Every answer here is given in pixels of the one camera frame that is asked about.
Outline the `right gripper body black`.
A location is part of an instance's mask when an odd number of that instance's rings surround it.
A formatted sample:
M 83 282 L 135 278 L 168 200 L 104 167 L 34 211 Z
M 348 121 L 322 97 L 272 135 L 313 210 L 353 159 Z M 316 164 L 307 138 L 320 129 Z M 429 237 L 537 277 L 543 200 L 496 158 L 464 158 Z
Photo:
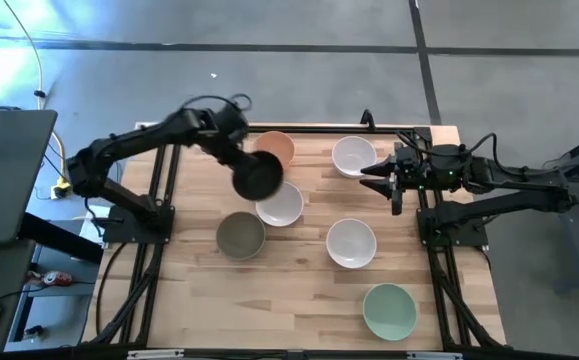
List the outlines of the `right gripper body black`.
M 418 152 L 402 144 L 394 146 L 394 170 L 391 210 L 393 215 L 400 215 L 403 207 L 403 193 L 406 190 L 424 190 L 426 178 Z

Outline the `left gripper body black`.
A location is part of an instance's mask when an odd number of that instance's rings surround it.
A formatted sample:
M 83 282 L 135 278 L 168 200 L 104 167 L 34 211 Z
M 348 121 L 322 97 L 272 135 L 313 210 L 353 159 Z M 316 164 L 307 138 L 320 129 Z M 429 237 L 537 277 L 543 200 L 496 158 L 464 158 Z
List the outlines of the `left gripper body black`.
M 196 144 L 218 161 L 240 161 L 244 157 L 243 140 L 248 135 L 248 122 L 242 110 L 226 104 L 217 112 L 200 111 L 202 128 L 196 135 Z

